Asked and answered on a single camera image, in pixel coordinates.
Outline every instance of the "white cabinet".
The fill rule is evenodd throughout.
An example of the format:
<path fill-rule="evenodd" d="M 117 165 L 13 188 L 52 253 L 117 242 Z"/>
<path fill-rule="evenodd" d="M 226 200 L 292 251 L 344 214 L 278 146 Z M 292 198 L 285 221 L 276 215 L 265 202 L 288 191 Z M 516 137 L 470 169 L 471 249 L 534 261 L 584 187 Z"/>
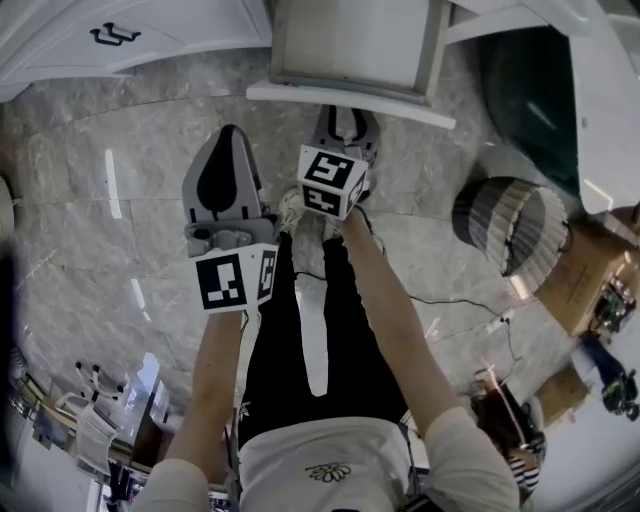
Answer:
<path fill-rule="evenodd" d="M 265 0 L 2 0 L 2 12 L 14 13 L 14 21 L 0 23 L 4 91 L 46 78 L 117 76 L 174 55 L 271 44 Z M 116 34 L 140 35 L 120 42 L 105 24 Z"/>

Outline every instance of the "drawer handle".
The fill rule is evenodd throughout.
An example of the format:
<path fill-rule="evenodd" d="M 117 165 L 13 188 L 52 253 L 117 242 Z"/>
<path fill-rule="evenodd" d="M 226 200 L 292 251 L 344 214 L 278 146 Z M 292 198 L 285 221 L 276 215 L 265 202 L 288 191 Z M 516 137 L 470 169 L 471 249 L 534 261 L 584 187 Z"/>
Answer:
<path fill-rule="evenodd" d="M 113 31 L 113 29 L 115 28 L 115 25 L 113 23 L 105 23 L 102 26 L 107 29 L 107 32 L 109 33 L 109 37 L 118 39 L 121 42 L 126 41 L 127 43 L 133 43 L 138 38 L 138 36 L 142 35 L 142 32 L 132 32 L 131 35 L 116 34 Z"/>
<path fill-rule="evenodd" d="M 120 46 L 122 41 L 119 40 L 117 43 L 115 41 L 109 41 L 108 39 L 100 39 L 100 29 L 94 28 L 89 31 L 90 34 L 93 34 L 93 40 L 98 44 L 105 44 L 107 46 Z"/>

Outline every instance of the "cardboard box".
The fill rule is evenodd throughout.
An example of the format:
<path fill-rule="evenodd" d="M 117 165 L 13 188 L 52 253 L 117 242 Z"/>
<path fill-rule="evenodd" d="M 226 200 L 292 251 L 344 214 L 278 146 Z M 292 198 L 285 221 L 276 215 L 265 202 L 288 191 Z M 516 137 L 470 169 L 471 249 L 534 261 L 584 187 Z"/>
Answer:
<path fill-rule="evenodd" d="M 589 390 L 571 364 L 550 377 L 536 392 L 544 426 L 548 427 L 567 411 L 578 408 L 588 394 Z"/>
<path fill-rule="evenodd" d="M 572 240 L 535 295 L 570 336 L 589 328 L 604 286 L 615 274 L 640 294 L 640 256 L 630 244 L 596 224 L 572 223 Z"/>

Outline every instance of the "marble floor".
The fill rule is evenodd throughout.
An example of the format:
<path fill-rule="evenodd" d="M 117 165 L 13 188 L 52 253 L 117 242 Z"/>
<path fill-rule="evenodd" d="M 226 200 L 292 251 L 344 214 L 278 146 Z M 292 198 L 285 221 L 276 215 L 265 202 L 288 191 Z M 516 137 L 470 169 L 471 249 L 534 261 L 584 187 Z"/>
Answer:
<path fill-rule="evenodd" d="M 539 303 L 512 297 L 497 269 L 451 229 L 452 202 L 478 168 L 545 182 L 495 133 L 473 55 L 463 45 L 445 54 L 436 107 L 458 120 L 454 130 L 378 116 L 378 187 L 368 208 L 411 294 L 515 308 L 511 340 L 522 360 L 510 382 L 525 398 L 567 360 L 573 344 Z M 121 379 L 152 352 L 174 403 L 184 406 L 205 318 L 181 277 L 182 178 L 210 134 L 235 123 L 253 146 L 265 201 L 275 202 L 295 183 L 299 147 L 318 113 L 313 105 L 244 97 L 247 85 L 267 76 L 268 60 L 266 50 L 180 57 L 140 66 L 126 79 L 39 82 L 1 106 L 0 166 L 20 198 L 20 343 L 41 378 L 73 388 L 67 376 L 80 359 Z M 116 187 L 109 188 L 107 173 Z M 319 219 L 303 219 L 297 269 L 323 273 L 321 231 Z M 306 276 L 298 281 L 317 393 L 327 361 L 323 286 Z M 499 375 L 510 372 L 506 330 L 488 335 L 489 313 L 468 304 L 416 307 L 426 342 L 460 390 L 486 363 Z M 238 393 L 256 329 L 254 316 Z"/>

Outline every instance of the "human arm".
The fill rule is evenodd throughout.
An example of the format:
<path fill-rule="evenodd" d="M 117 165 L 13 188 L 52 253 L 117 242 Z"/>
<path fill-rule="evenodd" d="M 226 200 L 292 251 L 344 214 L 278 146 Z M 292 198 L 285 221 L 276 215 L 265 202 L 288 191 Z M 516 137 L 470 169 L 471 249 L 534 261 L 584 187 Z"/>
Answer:
<path fill-rule="evenodd" d="M 360 212 L 347 218 L 342 235 L 380 352 L 424 439 L 430 497 L 443 509 L 518 510 L 519 493 L 509 467 L 460 406 L 424 340 L 410 297 Z"/>
<path fill-rule="evenodd" d="M 192 398 L 165 460 L 158 464 L 134 512 L 208 510 L 208 481 L 233 408 L 240 354 L 241 312 L 209 317 L 193 372 Z"/>

